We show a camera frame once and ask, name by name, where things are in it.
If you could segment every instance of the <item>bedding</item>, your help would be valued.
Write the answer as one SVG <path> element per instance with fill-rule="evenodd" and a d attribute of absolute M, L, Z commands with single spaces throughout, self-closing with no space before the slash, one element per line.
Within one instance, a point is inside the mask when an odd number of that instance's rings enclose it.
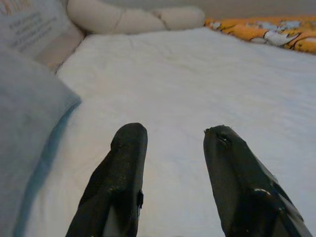
<path fill-rule="evenodd" d="M 144 11 L 118 7 L 101 0 L 69 0 L 68 15 L 77 25 L 98 34 L 138 34 L 202 27 L 204 12 L 195 6 Z"/>
<path fill-rule="evenodd" d="M 83 39 L 65 0 L 0 0 L 0 43 L 55 71 Z"/>
<path fill-rule="evenodd" d="M 267 43 L 316 54 L 316 16 L 259 17 L 220 21 L 209 18 L 205 24 L 213 30 L 245 41 Z"/>
<path fill-rule="evenodd" d="M 138 236 L 224 236 L 203 154 L 203 131 L 219 124 L 248 142 L 316 235 L 315 65 L 311 54 L 208 28 L 87 37 L 57 73 L 82 104 L 25 236 L 65 235 L 90 175 L 130 122 L 148 131 Z"/>
<path fill-rule="evenodd" d="M 0 72 L 0 236 L 11 237 L 45 143 L 79 97 L 46 67 L 2 45 Z"/>

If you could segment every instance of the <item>orange blanket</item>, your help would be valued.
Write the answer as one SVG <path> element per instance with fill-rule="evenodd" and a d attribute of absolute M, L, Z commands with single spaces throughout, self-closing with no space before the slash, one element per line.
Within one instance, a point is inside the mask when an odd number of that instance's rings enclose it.
<path fill-rule="evenodd" d="M 207 19 L 212 30 L 245 41 L 316 54 L 316 16 L 259 17 L 248 19 Z"/>

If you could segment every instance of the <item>white bed sheet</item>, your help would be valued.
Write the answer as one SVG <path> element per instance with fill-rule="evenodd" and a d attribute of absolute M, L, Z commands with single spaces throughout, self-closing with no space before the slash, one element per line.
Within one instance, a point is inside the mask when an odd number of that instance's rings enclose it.
<path fill-rule="evenodd" d="M 225 124 L 277 177 L 316 235 L 316 57 L 208 29 L 94 35 L 58 72 L 82 97 L 31 208 L 26 236 L 64 236 L 124 124 L 148 130 L 140 237 L 223 237 L 204 129 Z"/>

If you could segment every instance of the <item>pillow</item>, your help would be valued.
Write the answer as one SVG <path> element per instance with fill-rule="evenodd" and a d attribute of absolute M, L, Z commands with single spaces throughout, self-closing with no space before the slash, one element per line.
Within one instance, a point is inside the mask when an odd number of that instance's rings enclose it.
<path fill-rule="evenodd" d="M 138 34 L 202 27 L 204 12 L 195 6 L 172 7 L 147 12 L 122 8 L 100 0 L 69 0 L 68 15 L 82 28 L 98 34 Z"/>
<path fill-rule="evenodd" d="M 80 98 L 46 67 L 1 45 L 0 74 L 0 236 L 11 237 L 43 148 Z"/>
<path fill-rule="evenodd" d="M 0 43 L 55 71 L 83 40 L 66 0 L 0 0 Z"/>
<path fill-rule="evenodd" d="M 163 23 L 148 12 L 117 7 L 100 0 L 69 0 L 67 11 L 73 22 L 98 34 L 165 30 Z"/>
<path fill-rule="evenodd" d="M 186 30 L 202 27 L 205 21 L 204 12 L 196 6 L 168 7 L 152 10 L 168 30 Z"/>
<path fill-rule="evenodd" d="M 316 54 L 316 16 L 208 18 L 205 25 L 248 42 Z"/>

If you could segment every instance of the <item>wall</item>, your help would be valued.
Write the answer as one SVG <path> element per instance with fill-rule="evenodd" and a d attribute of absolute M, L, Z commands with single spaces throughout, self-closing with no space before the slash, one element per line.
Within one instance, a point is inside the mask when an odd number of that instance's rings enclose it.
<path fill-rule="evenodd" d="M 316 14 L 316 0 L 103 0 L 145 9 L 192 4 L 213 18 Z"/>

